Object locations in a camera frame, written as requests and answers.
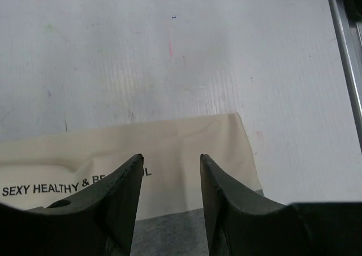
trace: white surface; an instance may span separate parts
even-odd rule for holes
[[[267,197],[362,200],[327,0],[0,0],[0,44],[2,141],[239,112]]]

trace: hole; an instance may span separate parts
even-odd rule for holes
[[[48,208],[59,208],[59,207],[64,207],[64,206],[68,206],[70,204],[69,200],[66,199],[62,199],[59,201],[54,202],[52,205],[50,205]]]

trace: dark spot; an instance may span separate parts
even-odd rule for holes
[[[14,110],[14,106],[12,107],[12,109],[10,111],[8,111],[5,116],[3,116],[1,119],[0,119],[0,122],[4,121],[6,117],[9,116],[9,114]]]
[[[128,117],[131,120],[131,123],[133,123],[135,121],[135,116],[133,112],[130,109],[128,109],[127,112],[128,112]]]

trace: gray cloth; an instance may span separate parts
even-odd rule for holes
[[[203,209],[137,221],[132,256],[208,256]]]

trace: beige fabric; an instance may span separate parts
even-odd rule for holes
[[[70,190],[74,193],[87,182],[92,184],[92,176],[111,173],[135,153],[144,155],[147,168],[137,219],[202,207],[202,153],[251,189],[261,189],[240,116],[224,114],[1,143],[0,201],[19,208],[48,206],[69,196]],[[55,193],[55,184],[58,191],[60,184],[69,190]]]

